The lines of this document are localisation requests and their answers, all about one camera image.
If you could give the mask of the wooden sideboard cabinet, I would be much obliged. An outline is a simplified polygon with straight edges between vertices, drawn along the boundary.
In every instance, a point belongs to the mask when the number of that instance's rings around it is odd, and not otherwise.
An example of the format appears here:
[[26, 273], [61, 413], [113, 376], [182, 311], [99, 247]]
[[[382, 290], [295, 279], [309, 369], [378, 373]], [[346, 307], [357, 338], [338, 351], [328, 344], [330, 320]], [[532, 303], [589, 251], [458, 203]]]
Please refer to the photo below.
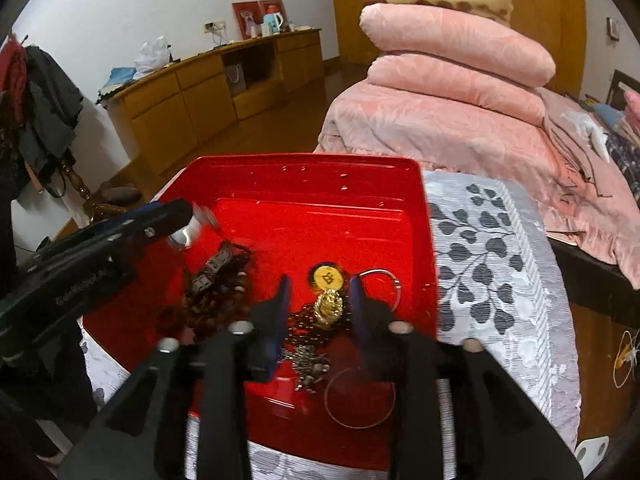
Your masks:
[[100, 101], [130, 159], [159, 176], [218, 132], [324, 76], [320, 30], [245, 40], [171, 64]]

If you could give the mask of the yellow round pendant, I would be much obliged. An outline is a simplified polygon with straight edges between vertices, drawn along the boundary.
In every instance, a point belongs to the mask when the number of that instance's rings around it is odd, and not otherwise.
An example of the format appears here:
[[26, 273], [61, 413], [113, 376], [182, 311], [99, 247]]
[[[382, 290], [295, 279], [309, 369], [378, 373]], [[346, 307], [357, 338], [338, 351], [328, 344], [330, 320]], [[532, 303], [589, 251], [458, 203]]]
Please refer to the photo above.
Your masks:
[[335, 290], [339, 292], [345, 286], [345, 274], [337, 263], [320, 262], [308, 271], [308, 283], [313, 290]]

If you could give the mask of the light blue electric kettle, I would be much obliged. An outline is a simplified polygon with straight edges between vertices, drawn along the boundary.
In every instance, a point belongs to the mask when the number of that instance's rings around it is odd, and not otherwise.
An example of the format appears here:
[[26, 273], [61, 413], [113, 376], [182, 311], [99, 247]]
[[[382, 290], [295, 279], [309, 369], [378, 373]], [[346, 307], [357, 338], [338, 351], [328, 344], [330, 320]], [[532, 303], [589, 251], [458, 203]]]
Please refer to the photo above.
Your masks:
[[285, 22], [284, 16], [281, 13], [280, 6], [275, 3], [268, 3], [265, 6], [264, 17], [262, 22], [270, 27], [273, 35], [280, 34], [283, 30]]

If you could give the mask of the blue folded cloth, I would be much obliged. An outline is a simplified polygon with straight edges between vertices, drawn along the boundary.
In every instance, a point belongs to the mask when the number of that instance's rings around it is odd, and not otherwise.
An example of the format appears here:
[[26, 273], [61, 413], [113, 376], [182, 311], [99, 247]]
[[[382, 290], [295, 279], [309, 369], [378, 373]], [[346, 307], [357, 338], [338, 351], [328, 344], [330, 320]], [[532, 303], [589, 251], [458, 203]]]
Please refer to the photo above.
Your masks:
[[136, 73], [137, 70], [134, 67], [114, 67], [111, 70], [110, 76], [107, 78], [107, 82], [99, 90], [98, 97], [102, 99], [118, 88], [126, 86], [130, 81], [134, 80]]

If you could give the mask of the silver wrist watch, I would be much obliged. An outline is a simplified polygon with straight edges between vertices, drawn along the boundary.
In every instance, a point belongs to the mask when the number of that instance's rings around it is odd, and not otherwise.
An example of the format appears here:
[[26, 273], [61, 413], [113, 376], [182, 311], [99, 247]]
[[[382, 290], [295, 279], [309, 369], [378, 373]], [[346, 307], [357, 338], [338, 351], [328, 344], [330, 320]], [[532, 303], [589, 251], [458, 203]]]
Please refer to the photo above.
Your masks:
[[206, 207], [193, 205], [189, 222], [170, 234], [167, 241], [172, 248], [183, 252], [189, 292], [193, 295], [209, 289], [220, 270], [233, 258], [230, 240], [222, 237], [219, 221]]

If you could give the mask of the small gold charm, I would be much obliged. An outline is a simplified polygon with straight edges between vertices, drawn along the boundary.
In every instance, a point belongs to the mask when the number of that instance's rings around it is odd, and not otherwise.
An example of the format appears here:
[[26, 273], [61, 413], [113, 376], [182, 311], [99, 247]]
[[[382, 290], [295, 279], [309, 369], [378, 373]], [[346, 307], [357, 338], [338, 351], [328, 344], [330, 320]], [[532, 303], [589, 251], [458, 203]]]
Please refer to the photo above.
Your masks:
[[317, 325], [330, 328], [343, 315], [344, 301], [337, 290], [324, 290], [314, 302], [314, 317]]

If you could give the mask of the dark bed headboard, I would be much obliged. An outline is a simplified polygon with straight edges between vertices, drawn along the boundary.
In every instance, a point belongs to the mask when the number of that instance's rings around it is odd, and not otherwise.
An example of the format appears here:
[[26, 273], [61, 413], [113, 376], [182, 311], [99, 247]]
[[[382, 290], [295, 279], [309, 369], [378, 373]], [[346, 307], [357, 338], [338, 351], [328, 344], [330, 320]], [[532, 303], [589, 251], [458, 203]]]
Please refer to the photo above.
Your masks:
[[639, 93], [640, 82], [620, 70], [614, 70], [610, 88], [608, 88], [606, 104], [616, 110], [624, 110], [627, 105], [624, 94], [630, 90]]

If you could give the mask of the white plastic bag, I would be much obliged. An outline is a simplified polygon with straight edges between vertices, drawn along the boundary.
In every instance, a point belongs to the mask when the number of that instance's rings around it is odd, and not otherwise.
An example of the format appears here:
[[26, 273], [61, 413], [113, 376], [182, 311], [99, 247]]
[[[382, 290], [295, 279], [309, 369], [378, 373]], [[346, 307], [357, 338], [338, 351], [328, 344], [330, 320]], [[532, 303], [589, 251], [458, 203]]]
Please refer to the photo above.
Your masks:
[[165, 36], [146, 42], [134, 59], [134, 80], [142, 79], [161, 70], [171, 62], [170, 44]]

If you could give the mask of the pink bed sheet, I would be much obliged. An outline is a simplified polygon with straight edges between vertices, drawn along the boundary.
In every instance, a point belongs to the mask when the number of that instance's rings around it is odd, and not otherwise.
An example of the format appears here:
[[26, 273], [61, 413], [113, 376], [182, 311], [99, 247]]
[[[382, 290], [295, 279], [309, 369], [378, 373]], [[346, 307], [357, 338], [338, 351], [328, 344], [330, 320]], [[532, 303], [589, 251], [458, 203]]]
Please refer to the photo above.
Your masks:
[[587, 181], [527, 122], [468, 103], [359, 81], [330, 105], [319, 153], [404, 156], [428, 170], [518, 182], [547, 233], [620, 268], [639, 285], [639, 208], [618, 167], [594, 160]]

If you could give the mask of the wall switch panel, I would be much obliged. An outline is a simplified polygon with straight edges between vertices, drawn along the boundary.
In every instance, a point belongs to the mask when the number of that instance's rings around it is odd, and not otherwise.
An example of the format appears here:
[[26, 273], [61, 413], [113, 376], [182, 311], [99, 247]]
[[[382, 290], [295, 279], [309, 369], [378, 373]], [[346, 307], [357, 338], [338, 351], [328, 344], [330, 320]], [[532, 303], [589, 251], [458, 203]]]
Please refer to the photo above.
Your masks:
[[608, 39], [617, 42], [620, 40], [620, 23], [615, 18], [606, 18], [606, 34]]

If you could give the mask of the lower pink folded quilt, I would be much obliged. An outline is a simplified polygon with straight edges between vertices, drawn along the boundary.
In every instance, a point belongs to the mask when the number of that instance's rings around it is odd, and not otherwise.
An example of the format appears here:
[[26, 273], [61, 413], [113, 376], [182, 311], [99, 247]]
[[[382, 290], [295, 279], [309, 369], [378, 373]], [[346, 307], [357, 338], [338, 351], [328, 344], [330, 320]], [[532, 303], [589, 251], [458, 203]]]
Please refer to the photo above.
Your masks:
[[421, 53], [381, 55], [368, 69], [370, 84], [471, 104], [533, 126], [546, 116], [533, 90], [500, 77]]

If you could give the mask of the pink folded quilt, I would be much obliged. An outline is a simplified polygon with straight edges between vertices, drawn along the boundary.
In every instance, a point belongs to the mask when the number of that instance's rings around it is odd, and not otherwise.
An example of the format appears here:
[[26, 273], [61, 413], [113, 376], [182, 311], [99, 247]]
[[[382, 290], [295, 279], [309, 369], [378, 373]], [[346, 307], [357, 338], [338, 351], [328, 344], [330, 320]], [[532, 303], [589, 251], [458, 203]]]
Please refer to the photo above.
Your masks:
[[368, 69], [370, 84], [471, 104], [533, 126], [546, 116], [533, 90], [500, 77], [421, 53], [381, 55]]
[[362, 31], [384, 52], [416, 52], [543, 87], [554, 77], [552, 55], [539, 42], [488, 18], [438, 6], [375, 3], [359, 18]]

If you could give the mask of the red picture box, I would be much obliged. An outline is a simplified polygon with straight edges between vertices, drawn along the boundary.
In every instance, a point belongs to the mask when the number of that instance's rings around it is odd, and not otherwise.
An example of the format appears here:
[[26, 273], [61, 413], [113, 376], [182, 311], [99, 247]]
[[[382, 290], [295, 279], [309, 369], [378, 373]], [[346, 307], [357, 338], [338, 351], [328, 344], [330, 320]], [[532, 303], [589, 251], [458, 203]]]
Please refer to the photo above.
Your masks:
[[282, 15], [285, 22], [282, 32], [288, 30], [288, 20], [286, 19], [286, 12], [284, 3], [282, 0], [252, 0], [252, 1], [240, 1], [232, 3], [232, 10], [236, 21], [238, 22], [240, 34], [243, 39], [255, 39], [262, 36], [264, 33], [262, 29], [264, 24], [262, 18], [264, 17], [265, 6], [268, 3], [275, 3], [280, 6]]

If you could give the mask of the folded pink cloth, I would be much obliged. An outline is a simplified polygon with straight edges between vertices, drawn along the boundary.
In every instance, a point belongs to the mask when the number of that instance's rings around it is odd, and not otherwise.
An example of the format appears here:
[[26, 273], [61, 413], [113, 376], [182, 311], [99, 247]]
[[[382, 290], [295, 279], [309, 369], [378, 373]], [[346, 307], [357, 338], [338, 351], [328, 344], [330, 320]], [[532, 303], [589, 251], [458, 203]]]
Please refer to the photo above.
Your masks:
[[625, 90], [624, 99], [626, 102], [625, 117], [634, 131], [640, 133], [640, 94], [634, 90]]

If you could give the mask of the plaid folded shirt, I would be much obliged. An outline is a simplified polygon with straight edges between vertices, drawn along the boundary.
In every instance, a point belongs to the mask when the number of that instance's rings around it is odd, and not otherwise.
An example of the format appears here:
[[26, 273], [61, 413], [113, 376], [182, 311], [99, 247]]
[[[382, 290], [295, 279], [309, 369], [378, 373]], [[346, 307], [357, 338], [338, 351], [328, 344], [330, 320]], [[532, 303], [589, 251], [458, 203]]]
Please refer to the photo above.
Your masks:
[[639, 200], [639, 148], [628, 139], [612, 132], [606, 140], [606, 149], [612, 161], [623, 174], [635, 200]]

